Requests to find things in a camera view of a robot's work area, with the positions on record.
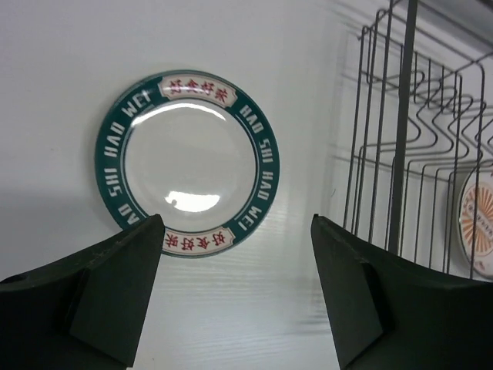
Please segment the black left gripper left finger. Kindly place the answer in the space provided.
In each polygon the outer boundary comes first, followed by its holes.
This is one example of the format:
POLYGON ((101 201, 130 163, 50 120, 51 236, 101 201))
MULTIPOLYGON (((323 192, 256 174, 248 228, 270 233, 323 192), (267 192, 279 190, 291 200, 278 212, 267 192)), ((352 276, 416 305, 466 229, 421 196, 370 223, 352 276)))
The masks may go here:
POLYGON ((164 238, 160 215, 1 282, 3 369, 133 367, 164 238))

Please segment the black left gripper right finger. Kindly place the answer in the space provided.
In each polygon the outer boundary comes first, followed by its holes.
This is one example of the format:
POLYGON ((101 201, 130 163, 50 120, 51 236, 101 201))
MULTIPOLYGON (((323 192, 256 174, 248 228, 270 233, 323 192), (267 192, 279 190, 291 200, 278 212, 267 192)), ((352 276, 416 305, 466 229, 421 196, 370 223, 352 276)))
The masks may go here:
POLYGON ((314 256, 342 369, 490 369, 492 286, 412 263, 315 215, 314 256))

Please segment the green rimmed white plate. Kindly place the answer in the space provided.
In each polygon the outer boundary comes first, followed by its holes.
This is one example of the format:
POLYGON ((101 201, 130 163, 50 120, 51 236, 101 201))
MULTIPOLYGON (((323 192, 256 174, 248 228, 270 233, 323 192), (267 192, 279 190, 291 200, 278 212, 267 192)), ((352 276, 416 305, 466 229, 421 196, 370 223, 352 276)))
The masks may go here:
POLYGON ((265 114, 240 87, 178 69, 138 81, 112 104, 94 170, 121 228, 158 214, 164 254, 203 258, 244 242, 266 219, 280 153, 265 114))

